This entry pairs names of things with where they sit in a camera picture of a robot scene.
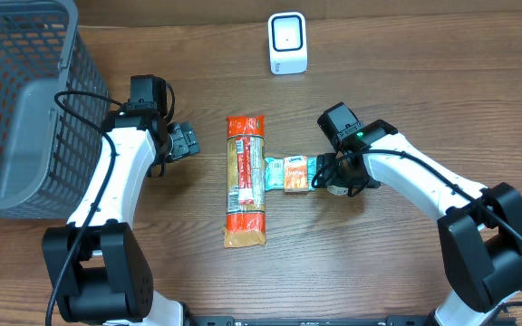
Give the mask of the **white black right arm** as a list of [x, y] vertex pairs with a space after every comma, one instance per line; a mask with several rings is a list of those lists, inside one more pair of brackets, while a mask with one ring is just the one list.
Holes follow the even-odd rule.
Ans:
[[312, 186], [348, 197], [385, 184], [436, 223], [451, 293], [427, 325], [505, 325], [500, 313], [522, 292], [522, 196], [487, 187], [417, 150], [384, 120], [363, 124], [342, 102], [318, 118], [333, 146], [318, 157]]

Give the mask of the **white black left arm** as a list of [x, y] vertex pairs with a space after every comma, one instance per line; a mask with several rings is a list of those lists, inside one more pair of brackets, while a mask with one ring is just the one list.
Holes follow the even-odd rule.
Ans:
[[101, 123], [101, 155], [81, 203], [62, 227], [46, 230], [43, 256], [53, 291], [44, 323], [58, 311], [88, 325], [193, 324], [181, 302], [155, 290], [133, 231], [143, 179], [153, 167], [199, 153], [192, 126], [173, 121], [176, 98], [164, 79], [130, 79], [130, 97]]

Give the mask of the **green lid jar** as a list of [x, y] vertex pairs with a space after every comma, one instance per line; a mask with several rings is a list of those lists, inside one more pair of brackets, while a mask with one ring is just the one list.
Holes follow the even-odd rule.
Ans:
[[328, 192], [335, 196], [348, 196], [349, 188], [345, 186], [328, 185]]

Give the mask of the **orange pasta package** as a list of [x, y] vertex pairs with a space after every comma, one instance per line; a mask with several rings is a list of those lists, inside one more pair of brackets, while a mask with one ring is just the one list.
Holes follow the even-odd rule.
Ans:
[[265, 117], [227, 117], [227, 218], [224, 246], [266, 243]]

